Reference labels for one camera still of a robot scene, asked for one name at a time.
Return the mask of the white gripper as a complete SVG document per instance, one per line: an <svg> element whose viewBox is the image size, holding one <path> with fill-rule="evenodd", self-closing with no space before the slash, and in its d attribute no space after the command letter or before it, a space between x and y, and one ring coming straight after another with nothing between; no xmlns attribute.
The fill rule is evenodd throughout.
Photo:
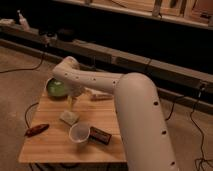
<svg viewBox="0 0 213 171"><path fill-rule="evenodd" d="M84 93L85 88L82 85L79 84L69 84L67 86L68 91L68 97L67 97L67 103L70 110L73 109L73 106L77 102L77 99L75 97L79 97L81 94Z"/></svg>

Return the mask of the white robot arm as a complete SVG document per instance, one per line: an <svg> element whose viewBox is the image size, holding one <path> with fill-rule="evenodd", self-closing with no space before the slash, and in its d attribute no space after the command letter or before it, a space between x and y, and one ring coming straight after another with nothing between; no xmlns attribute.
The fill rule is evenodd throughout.
<svg viewBox="0 0 213 171"><path fill-rule="evenodd" d="M85 86L114 96L128 171L179 171L157 88L149 77L82 71L70 56L55 66L53 76L70 90Z"/></svg>

